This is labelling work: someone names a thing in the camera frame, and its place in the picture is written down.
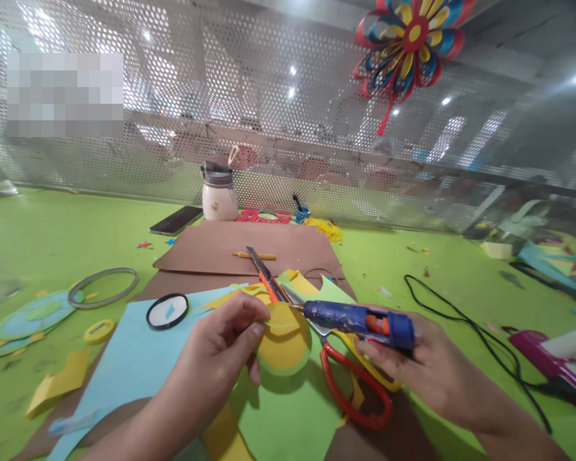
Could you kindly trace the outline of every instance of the paper flower decoration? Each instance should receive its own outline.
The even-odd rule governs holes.
[[[358,25],[356,42],[370,48],[354,70],[365,80],[366,98],[386,93],[388,111],[378,130],[384,134],[394,104],[408,100],[414,86],[433,86],[442,75],[440,57],[453,59],[465,35],[453,29],[469,17],[476,0],[401,0],[393,11],[392,0],[376,0],[377,9]],[[365,32],[365,22],[374,20]]]

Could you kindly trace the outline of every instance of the black cable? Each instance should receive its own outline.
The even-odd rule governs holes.
[[[538,412],[538,415],[540,416],[540,419],[542,421],[542,425],[544,426],[544,429],[546,429],[546,432],[548,432],[549,434],[552,435],[552,427],[550,426],[548,418],[544,414],[544,411],[542,410],[542,407],[540,406],[540,404],[536,401],[534,396],[531,394],[531,391],[529,390],[530,387],[533,389],[539,389],[539,390],[544,390],[544,389],[542,388],[541,384],[532,384],[532,383],[529,383],[529,382],[526,382],[523,380],[522,375],[521,375],[521,370],[520,370],[520,362],[518,360],[518,357],[514,353],[514,351],[512,349],[510,349],[507,345],[505,345],[502,341],[500,341],[495,336],[493,336],[491,333],[486,331],[483,327],[478,325],[475,321],[471,320],[468,316],[463,314],[459,310],[458,307],[456,307],[454,304],[452,304],[450,301],[448,301],[442,295],[437,293],[435,290],[430,288],[424,282],[421,282],[419,279],[417,279],[416,277],[413,277],[411,275],[405,275],[403,278],[405,279],[405,282],[407,283],[408,287],[410,288],[410,293],[412,294],[412,298],[414,299],[416,304],[421,306],[423,309],[425,309],[429,312],[433,312],[434,314],[437,314],[441,317],[447,318],[448,320],[464,322],[464,323],[468,324],[470,327],[472,327],[476,331],[476,333],[478,333],[478,336],[480,337],[480,339],[482,340],[482,342],[484,343],[484,345],[486,346],[488,351],[491,353],[491,355],[493,355],[493,357],[495,358],[497,363],[499,363],[501,365],[501,367],[506,371],[506,373],[509,374],[510,376],[512,376],[512,378],[514,378],[516,380],[516,382],[520,385],[520,387],[523,389],[523,391],[525,391],[525,394],[527,395],[529,400],[531,400],[531,403],[533,404],[534,408]],[[441,301],[445,302],[447,305],[452,307],[452,309],[457,314],[459,314],[460,317],[454,317],[451,315],[444,314],[444,313],[442,313],[440,311],[436,311],[434,308],[429,307],[426,304],[422,303],[414,294],[414,290],[412,288],[412,285],[410,284],[410,279],[418,282],[424,289],[426,289],[427,291],[429,291],[433,295],[437,296],[439,299],[441,299]],[[508,366],[505,363],[503,363],[501,358],[497,355],[497,352],[495,352],[495,350],[492,348],[491,344],[488,342],[487,338],[484,335],[488,336],[490,339],[493,339],[493,341],[495,341],[497,344],[502,346],[503,349],[505,349],[510,354],[510,356],[512,356],[512,358],[514,360],[514,371],[510,370],[508,368]]]

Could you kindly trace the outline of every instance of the craft table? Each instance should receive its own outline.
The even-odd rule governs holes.
[[[103,319],[118,321],[128,300],[154,275],[152,263],[168,250],[165,242],[169,238],[150,234],[147,229],[178,208],[34,189],[22,189],[17,196],[0,198],[0,274],[25,283],[21,293],[0,304],[0,319],[35,299],[39,291],[68,289],[104,269],[131,267],[141,277],[135,292],[126,299],[100,309],[77,311],[45,339],[28,346],[22,355],[0,358],[0,460],[16,454],[46,416],[47,413],[32,421],[24,418],[41,379],[62,370],[69,351],[91,348],[95,356],[101,345],[88,346],[83,341],[84,331]],[[576,330],[576,302],[503,262],[489,259],[475,244],[459,236],[346,226],[342,231],[343,242],[332,245],[360,302],[418,311],[440,322],[477,366],[536,417],[519,386],[494,361],[477,335],[462,323],[437,318],[416,306],[403,275],[409,273],[422,279],[474,321],[498,329],[495,334],[504,339],[506,334],[499,328],[501,325],[539,330],[550,337]],[[144,241],[152,245],[137,248]],[[504,270],[514,273],[523,288],[502,277],[499,272]],[[114,275],[96,282],[86,293],[97,291],[98,299],[105,298],[121,291],[129,281],[127,275]],[[392,299],[385,298],[378,291],[379,286],[390,291]],[[445,308],[423,290],[418,289],[417,294],[431,306]],[[524,359],[522,367],[527,381],[543,381]],[[555,440],[576,460],[576,408],[534,395],[550,419]],[[484,457],[471,433],[442,421],[414,395],[412,399],[442,458]]]

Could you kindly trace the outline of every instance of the white bottle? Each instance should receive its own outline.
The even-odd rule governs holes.
[[[234,221],[239,216],[232,172],[225,166],[206,161],[203,173],[203,214],[210,221]]]
[[[576,330],[544,341],[540,346],[558,359],[572,359],[576,357]]]

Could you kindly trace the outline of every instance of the blue cup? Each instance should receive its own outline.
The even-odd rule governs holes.
[[[299,209],[296,209],[296,223],[297,224],[303,224],[303,220],[306,220],[307,218],[311,218],[312,217],[312,211],[309,208],[306,207],[302,207],[303,210],[299,211]]]

